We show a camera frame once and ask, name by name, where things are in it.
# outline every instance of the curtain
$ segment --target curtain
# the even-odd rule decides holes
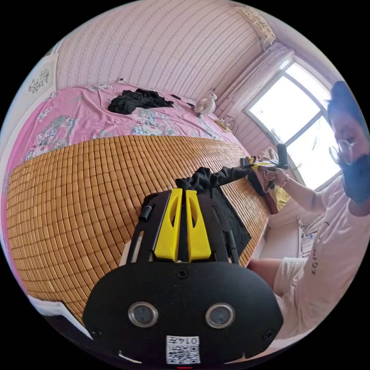
[[[217,100],[215,114],[225,118],[232,109],[242,110],[260,89],[278,72],[281,64],[294,55],[294,50],[274,42],[235,80]]]

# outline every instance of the striped wallpaper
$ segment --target striped wallpaper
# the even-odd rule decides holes
[[[197,99],[221,95],[263,50],[227,0],[141,0],[86,22],[58,49],[57,88],[124,77]]]

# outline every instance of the glasses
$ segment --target glasses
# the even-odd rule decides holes
[[[329,153],[336,164],[339,164],[343,160],[348,165],[351,165],[353,162],[352,148],[358,143],[355,141],[353,143],[348,142],[347,140],[339,140],[338,147],[331,146],[329,148]]]

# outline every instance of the white fabric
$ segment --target white fabric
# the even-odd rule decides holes
[[[64,316],[72,325],[74,325],[78,330],[87,335],[92,339],[89,332],[84,326],[82,326],[79,321],[68,311],[67,307],[62,302],[50,302],[50,301],[41,301],[40,299],[27,296],[30,300],[33,307],[37,312],[44,316]]]
[[[351,284],[369,243],[370,215],[350,213],[341,176],[319,194],[326,212],[310,256],[284,259],[275,279],[284,318],[276,339],[304,333],[326,318]]]

